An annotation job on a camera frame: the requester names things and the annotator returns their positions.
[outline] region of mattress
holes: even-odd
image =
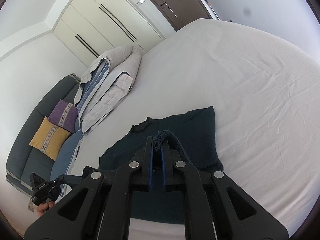
[[[97,168],[105,150],[148,116],[209,106],[225,173],[292,235],[320,194],[320,66],[247,26],[199,19],[144,55],[131,92],[84,137],[71,174]],[[129,235],[183,239],[184,228],[132,219]]]

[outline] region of folded duvet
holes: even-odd
[[[75,96],[79,126],[92,131],[130,91],[138,73],[141,55],[132,45],[101,54],[81,77]]]

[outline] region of wardrobe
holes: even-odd
[[[72,0],[53,33],[85,64],[121,45],[144,55],[162,41],[128,0]]]

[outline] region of blue pillow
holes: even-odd
[[[79,118],[77,117],[76,119],[76,123],[75,123],[75,132],[78,132],[80,130],[80,126],[79,126]]]
[[[82,130],[79,130],[64,142],[52,167],[50,176],[51,180],[55,180],[60,175],[66,174],[66,171],[72,160],[73,153],[82,136]]]

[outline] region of yellow cushion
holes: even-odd
[[[62,144],[69,135],[69,131],[50,123],[45,117],[29,145],[56,160]]]

